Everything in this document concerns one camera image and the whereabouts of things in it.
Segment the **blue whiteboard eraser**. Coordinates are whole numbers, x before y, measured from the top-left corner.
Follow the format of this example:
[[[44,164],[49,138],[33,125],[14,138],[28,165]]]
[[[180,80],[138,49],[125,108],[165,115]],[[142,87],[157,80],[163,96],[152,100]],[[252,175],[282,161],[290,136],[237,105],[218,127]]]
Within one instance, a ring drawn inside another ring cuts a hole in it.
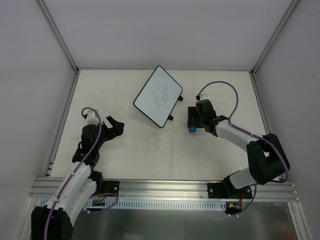
[[[191,126],[188,130],[190,133],[194,133],[197,131],[197,128],[195,126]]]

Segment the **white board with black frame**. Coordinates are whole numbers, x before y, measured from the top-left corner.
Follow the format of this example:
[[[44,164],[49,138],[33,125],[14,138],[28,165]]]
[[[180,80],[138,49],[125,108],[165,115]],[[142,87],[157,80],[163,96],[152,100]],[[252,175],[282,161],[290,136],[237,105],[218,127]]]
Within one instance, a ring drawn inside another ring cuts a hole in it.
[[[152,72],[133,105],[155,125],[163,128],[183,87],[160,65]]]

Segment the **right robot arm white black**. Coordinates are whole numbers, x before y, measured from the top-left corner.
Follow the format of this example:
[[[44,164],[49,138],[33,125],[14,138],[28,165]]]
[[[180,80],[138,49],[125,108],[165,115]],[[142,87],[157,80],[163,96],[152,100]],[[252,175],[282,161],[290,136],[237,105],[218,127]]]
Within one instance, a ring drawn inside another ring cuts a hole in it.
[[[259,136],[232,124],[228,117],[216,114],[209,99],[188,107],[187,127],[191,133],[204,129],[236,145],[247,155],[246,168],[228,175],[216,186],[207,187],[210,199],[250,199],[250,186],[274,182],[276,177],[290,170],[288,158],[275,134]]]

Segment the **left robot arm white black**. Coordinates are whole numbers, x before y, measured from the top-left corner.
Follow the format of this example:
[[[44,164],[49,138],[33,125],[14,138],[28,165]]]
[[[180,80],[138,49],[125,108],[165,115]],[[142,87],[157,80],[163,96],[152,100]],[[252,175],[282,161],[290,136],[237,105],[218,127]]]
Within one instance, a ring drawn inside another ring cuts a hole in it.
[[[68,174],[46,204],[36,206],[31,213],[33,240],[70,240],[76,219],[91,196],[117,197],[105,189],[103,174],[94,168],[103,144],[121,136],[125,124],[107,116],[111,124],[107,127],[92,111],[83,117],[87,124],[82,128]]]

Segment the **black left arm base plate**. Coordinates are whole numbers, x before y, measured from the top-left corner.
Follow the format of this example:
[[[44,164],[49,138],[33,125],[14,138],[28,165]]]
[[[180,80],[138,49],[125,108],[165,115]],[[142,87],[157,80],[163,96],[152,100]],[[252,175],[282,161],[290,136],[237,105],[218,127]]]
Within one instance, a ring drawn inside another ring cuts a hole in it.
[[[102,182],[97,184],[96,191],[94,195],[101,195],[104,193],[112,193],[115,195],[119,195],[120,182],[115,180],[103,180]]]

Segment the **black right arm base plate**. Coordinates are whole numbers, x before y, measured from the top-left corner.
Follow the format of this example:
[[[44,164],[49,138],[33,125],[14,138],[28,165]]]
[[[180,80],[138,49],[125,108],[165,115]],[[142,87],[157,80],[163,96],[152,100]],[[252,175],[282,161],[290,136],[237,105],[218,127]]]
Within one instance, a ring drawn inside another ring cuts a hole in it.
[[[250,186],[236,189],[232,184],[225,182],[207,183],[207,194],[209,199],[245,199],[251,200],[253,193]]]

